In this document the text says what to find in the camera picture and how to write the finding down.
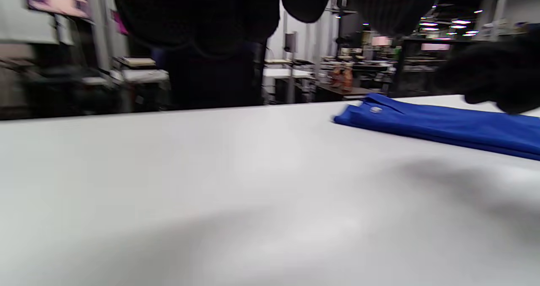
bottle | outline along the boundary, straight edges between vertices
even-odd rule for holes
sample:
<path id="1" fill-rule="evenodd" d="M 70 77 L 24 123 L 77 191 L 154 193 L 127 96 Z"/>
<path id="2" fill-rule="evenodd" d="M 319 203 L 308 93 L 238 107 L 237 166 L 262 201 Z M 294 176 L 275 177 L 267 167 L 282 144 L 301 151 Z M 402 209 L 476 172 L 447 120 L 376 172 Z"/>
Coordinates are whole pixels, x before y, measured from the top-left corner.
<path id="1" fill-rule="evenodd" d="M 338 86 L 341 86 L 343 84 L 341 63 L 338 63 L 334 67 L 334 71 L 332 72 L 332 80 L 330 81 L 330 84 L 332 85 L 332 88 L 338 88 Z"/>
<path id="2" fill-rule="evenodd" d="M 351 92 L 353 90 L 353 64 L 347 63 L 345 66 L 345 74 L 343 75 L 343 86 L 341 90 Z"/>

black glove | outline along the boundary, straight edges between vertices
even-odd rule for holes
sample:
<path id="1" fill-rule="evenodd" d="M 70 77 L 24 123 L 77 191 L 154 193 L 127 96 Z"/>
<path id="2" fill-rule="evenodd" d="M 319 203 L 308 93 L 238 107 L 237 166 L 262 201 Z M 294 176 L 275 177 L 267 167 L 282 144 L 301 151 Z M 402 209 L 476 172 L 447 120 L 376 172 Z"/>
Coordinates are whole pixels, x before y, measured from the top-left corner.
<path id="1" fill-rule="evenodd" d="M 509 114 L 540 107 L 540 31 L 510 42 L 486 42 L 440 67 L 435 84 L 467 103 L 492 101 Z"/>

blue shirt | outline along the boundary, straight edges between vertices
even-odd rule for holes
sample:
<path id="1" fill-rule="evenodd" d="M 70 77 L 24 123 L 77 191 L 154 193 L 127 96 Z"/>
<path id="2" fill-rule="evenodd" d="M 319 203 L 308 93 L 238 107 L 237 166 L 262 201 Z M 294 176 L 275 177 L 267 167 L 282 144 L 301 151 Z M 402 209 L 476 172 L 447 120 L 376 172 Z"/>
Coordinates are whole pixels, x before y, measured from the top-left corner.
<path id="1" fill-rule="evenodd" d="M 540 160 L 540 119 L 402 103 L 369 94 L 334 122 L 434 142 Z"/>

wall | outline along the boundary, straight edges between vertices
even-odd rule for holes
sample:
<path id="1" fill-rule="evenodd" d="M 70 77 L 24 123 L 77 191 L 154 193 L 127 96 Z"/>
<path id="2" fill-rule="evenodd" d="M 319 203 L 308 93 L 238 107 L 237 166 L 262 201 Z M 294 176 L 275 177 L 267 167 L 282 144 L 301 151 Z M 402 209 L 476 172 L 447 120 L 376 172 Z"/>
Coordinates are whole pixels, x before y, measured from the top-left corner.
<path id="1" fill-rule="evenodd" d="M 285 8 L 280 4 L 280 15 L 281 19 L 276 29 L 275 33 L 268 40 L 268 48 L 270 51 L 267 51 L 267 59 L 281 59 L 283 53 L 283 35 L 284 35 L 284 25 L 285 19 L 283 17 Z M 332 47 L 335 49 L 335 42 L 338 35 L 338 19 L 335 18 L 332 13 L 324 12 L 322 17 L 319 19 L 322 24 L 322 39 L 321 44 L 321 54 L 326 55 L 329 53 L 329 50 Z M 297 53 L 295 57 L 298 59 L 313 60 L 313 53 L 315 48 L 316 41 L 316 24 L 305 24 L 293 18 L 291 15 L 287 16 L 287 33 L 297 32 Z"/>
<path id="2" fill-rule="evenodd" d="M 26 0 L 0 0 L 0 42 L 56 43 L 50 15 L 29 11 Z M 62 40 L 72 44 L 67 19 L 60 20 Z"/>
<path id="3" fill-rule="evenodd" d="M 127 40 L 116 31 L 116 23 L 111 19 L 111 10 L 116 10 L 114 0 L 90 0 L 92 8 L 93 35 L 100 68 L 110 70 L 110 57 L 127 56 Z M 108 18 L 108 30 L 105 18 Z"/>
<path id="4" fill-rule="evenodd" d="M 484 0 L 483 12 L 478 17 L 477 28 L 493 20 L 497 0 Z M 513 25 L 517 22 L 540 23 L 540 0 L 508 0 L 504 18 Z"/>

black pants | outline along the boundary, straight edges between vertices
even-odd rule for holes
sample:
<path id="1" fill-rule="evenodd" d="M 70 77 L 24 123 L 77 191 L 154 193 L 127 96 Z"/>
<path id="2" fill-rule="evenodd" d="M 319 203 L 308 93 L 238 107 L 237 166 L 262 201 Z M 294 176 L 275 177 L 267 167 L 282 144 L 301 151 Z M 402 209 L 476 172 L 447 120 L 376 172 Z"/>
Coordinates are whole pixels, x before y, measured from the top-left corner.
<path id="1" fill-rule="evenodd" d="M 248 48 L 228 59 L 208 59 L 195 51 L 168 52 L 165 69 L 174 106 L 185 110 L 262 105 L 253 57 Z"/>

